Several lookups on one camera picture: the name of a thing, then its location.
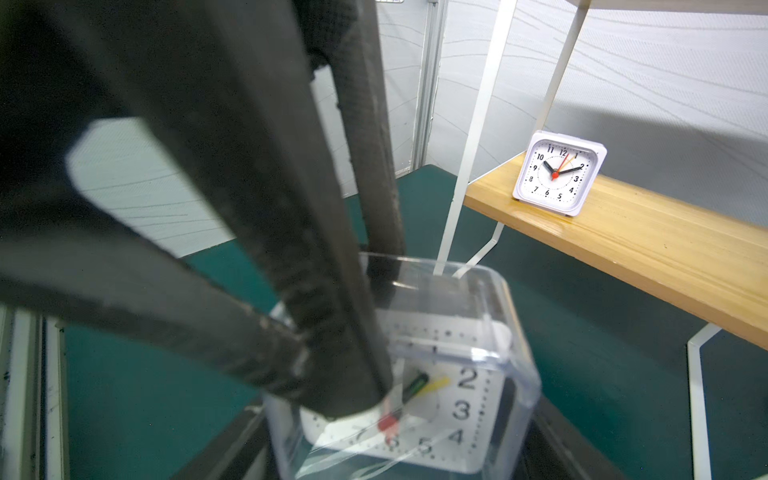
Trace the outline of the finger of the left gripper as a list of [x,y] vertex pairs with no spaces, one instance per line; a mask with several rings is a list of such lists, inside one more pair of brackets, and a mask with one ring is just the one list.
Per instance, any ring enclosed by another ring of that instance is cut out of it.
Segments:
[[[393,387],[295,1],[1,5],[1,301],[147,343],[329,417]],[[79,189],[134,117],[283,304],[230,294]]]
[[368,238],[367,274],[392,282],[406,243],[374,1],[293,3],[311,68],[328,66]]

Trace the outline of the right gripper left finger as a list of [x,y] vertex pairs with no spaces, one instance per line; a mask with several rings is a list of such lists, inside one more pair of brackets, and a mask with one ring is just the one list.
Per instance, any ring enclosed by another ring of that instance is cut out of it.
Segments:
[[264,470],[269,431],[262,407],[245,407],[172,479],[255,479]]

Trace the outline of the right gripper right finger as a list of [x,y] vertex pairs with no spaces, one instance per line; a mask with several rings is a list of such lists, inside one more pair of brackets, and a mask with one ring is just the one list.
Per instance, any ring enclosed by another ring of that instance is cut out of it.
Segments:
[[626,476],[542,396],[530,426],[530,478],[626,479]]

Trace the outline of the white square alarm clock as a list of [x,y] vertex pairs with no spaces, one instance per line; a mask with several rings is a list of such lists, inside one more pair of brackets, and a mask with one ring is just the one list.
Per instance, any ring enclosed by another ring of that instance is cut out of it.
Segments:
[[513,197],[567,217],[581,212],[607,156],[599,143],[537,130],[525,153]]

